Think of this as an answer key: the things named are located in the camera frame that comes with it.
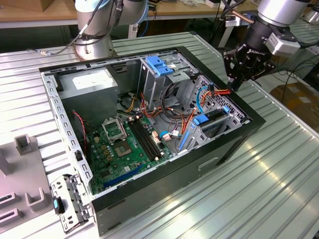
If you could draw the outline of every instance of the blue pcie slot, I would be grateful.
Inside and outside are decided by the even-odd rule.
[[[121,181],[123,181],[123,180],[125,180],[125,179],[127,179],[127,178],[129,178],[129,177],[131,177],[131,176],[133,176],[135,174],[137,174],[139,172],[139,169],[142,168],[142,167],[143,167],[143,165],[140,165],[136,169],[131,170],[130,172],[128,172],[126,174],[123,174],[123,175],[121,175],[121,176],[119,176],[119,177],[117,177],[115,179],[112,179],[109,182],[104,183],[103,184],[104,188],[113,186],[113,185],[117,184],[118,182],[121,182]]]

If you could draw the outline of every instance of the blue tab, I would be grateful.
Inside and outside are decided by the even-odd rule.
[[[158,56],[148,56],[146,57],[146,62],[159,76],[169,75],[174,72]]]
[[[230,112],[230,109],[227,106],[224,106],[223,109],[226,112],[226,114],[228,114]]]
[[[180,151],[181,151],[181,149],[183,148],[183,146],[184,146],[184,144],[185,144],[185,142],[186,142],[188,136],[189,136],[189,131],[187,131],[187,133],[185,134],[185,137],[183,138],[183,141],[181,142],[181,144],[180,144],[180,146],[179,146],[179,148],[178,148]]]
[[[195,123],[195,125],[200,125],[201,123],[205,123],[206,121],[208,121],[208,118],[206,117],[206,115],[199,115],[193,119],[193,122]]]
[[[58,207],[58,201],[56,199],[53,201],[53,204],[54,204],[54,208]]]

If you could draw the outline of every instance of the motherboard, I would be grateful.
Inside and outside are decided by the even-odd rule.
[[[172,157],[164,142],[154,142],[155,130],[147,118],[119,124],[114,120],[107,127],[87,134],[94,195]],[[113,136],[120,135],[122,129],[126,138],[114,140]]]

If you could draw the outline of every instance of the green circuit board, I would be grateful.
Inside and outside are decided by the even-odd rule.
[[[154,129],[149,120],[142,118],[140,119],[140,123],[145,130],[150,133],[148,137],[152,138],[151,132],[154,131]],[[123,126],[127,138],[125,141],[120,140],[115,142],[114,145],[110,145],[102,126],[97,131],[87,134],[91,144],[88,150],[90,150],[91,157],[89,165],[93,173],[93,178],[90,181],[93,194],[104,191],[107,182],[116,180],[130,172],[136,175],[172,157],[170,150],[162,144],[162,148],[159,146],[157,146],[157,148],[163,152],[164,155],[158,161],[149,160],[128,124],[125,122]]]

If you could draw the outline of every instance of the cardboard box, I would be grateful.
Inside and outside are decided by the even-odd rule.
[[[281,101],[284,85],[273,89],[270,94]],[[288,84],[283,105],[290,109],[301,120],[319,132],[319,94],[302,83]]]
[[[0,5],[14,6],[33,11],[44,11],[54,0],[0,0]]]

